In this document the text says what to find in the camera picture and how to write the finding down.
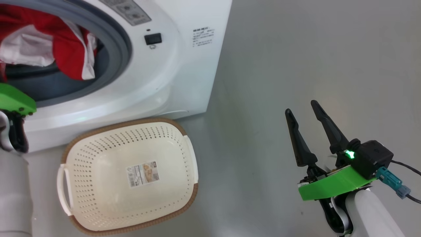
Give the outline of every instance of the green bracket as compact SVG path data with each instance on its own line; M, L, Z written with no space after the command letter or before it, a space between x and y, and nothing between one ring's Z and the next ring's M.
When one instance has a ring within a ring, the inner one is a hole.
M16 111L27 116L37 111L37 105L31 97L15 87L0 83L0 110Z
M331 198L359 189L376 178L366 180L351 166L345 167L319 181L298 188L303 201Z

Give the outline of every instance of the product label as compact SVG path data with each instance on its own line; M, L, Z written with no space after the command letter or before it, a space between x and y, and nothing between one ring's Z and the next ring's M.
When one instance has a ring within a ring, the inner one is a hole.
M126 168L130 188L139 187L159 180L156 162L147 162Z
M210 27L197 28L193 30L193 47L199 47L212 43L215 29Z
M122 16L132 26L150 22L151 19L134 0L100 0Z

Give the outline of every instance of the laundry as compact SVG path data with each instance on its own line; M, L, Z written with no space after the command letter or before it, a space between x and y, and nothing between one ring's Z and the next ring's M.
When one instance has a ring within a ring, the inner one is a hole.
M96 37L73 22L0 4L0 64L44 67L56 62L68 77L89 80L95 78L96 47Z

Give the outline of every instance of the cable connector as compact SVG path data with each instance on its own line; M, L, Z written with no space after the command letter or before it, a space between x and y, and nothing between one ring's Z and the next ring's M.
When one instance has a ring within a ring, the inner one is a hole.
M384 166L377 170L376 178L395 190L401 199L406 198L406 195L411 193L411 190L407 186L402 185L402 181Z

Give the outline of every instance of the white plastic basket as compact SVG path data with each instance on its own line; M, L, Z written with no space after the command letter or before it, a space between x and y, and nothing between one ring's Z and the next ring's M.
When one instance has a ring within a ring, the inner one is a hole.
M57 175L63 210L90 235L128 232L177 216L193 203L197 183L190 139L180 125L163 118L78 137L64 152Z

